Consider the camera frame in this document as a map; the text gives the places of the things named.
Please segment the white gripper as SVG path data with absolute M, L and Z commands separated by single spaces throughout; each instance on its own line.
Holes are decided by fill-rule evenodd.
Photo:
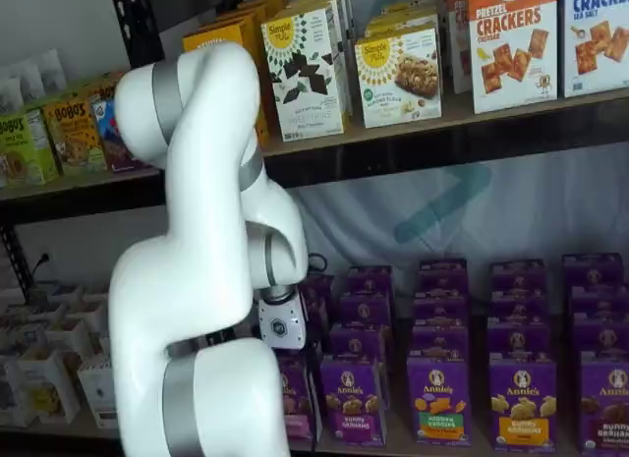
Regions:
M 283 300 L 258 301 L 260 337 L 272 349 L 302 350 L 308 365 L 319 365 L 322 345 L 319 338 L 307 338 L 307 321 L 300 295 Z

